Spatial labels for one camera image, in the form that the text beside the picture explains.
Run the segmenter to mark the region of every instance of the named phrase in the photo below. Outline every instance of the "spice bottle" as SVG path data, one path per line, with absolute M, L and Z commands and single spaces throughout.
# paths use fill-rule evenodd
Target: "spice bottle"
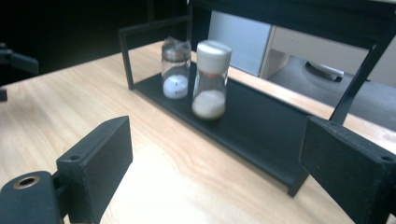
M 231 48 L 216 41 L 198 44 L 192 112 L 200 119 L 219 119 L 225 112 L 231 54 Z
M 190 41 L 168 37 L 163 43 L 163 94 L 169 99 L 181 99 L 188 93 L 191 65 Z

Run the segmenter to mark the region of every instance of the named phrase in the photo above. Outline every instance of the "bolt hole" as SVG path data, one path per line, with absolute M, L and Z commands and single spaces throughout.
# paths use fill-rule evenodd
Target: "bolt hole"
M 40 176 L 28 176 L 14 184 L 14 189 L 27 189 L 35 185 L 40 180 Z
M 381 159 L 384 161 L 393 161 L 393 159 L 391 157 L 387 157 L 387 156 L 383 156 L 383 157 L 381 157 Z
M 76 160 L 78 160 L 80 157 L 81 157 L 80 155 L 71 156 L 71 157 L 70 157 L 70 161 L 76 161 Z

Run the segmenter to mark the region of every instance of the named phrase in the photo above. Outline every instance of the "wooden table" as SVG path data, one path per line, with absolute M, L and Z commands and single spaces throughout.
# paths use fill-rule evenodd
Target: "wooden table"
M 136 82 L 161 71 L 161 44 L 130 51 Z M 234 68 L 229 75 L 320 117 L 332 113 L 329 106 Z M 6 88 L 0 187 L 33 171 L 54 173 L 55 161 L 97 125 L 128 115 L 134 162 L 102 223 L 352 223 L 312 177 L 291 198 L 265 172 L 129 91 L 120 54 Z M 396 152 L 396 133 L 350 115 L 346 126 Z

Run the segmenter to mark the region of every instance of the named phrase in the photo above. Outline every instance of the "gray floor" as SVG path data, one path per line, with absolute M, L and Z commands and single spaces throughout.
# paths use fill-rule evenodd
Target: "gray floor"
M 288 65 L 268 80 L 326 105 L 336 106 L 353 76 L 344 74 L 341 82 L 335 82 L 335 77 L 326 76 L 305 64 L 306 60 L 292 56 Z M 355 97 L 350 113 L 396 131 L 396 89 L 366 81 Z

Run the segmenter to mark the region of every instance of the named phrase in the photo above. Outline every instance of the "black shelf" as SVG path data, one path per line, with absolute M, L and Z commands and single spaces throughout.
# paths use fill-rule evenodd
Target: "black shelf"
M 193 63 L 189 94 L 181 100 L 163 96 L 161 74 L 135 83 L 134 88 L 278 179 L 294 196 L 307 177 L 299 163 L 299 151 L 309 114 L 229 78 L 225 114 L 216 121 L 203 121 L 191 109 L 195 74 Z

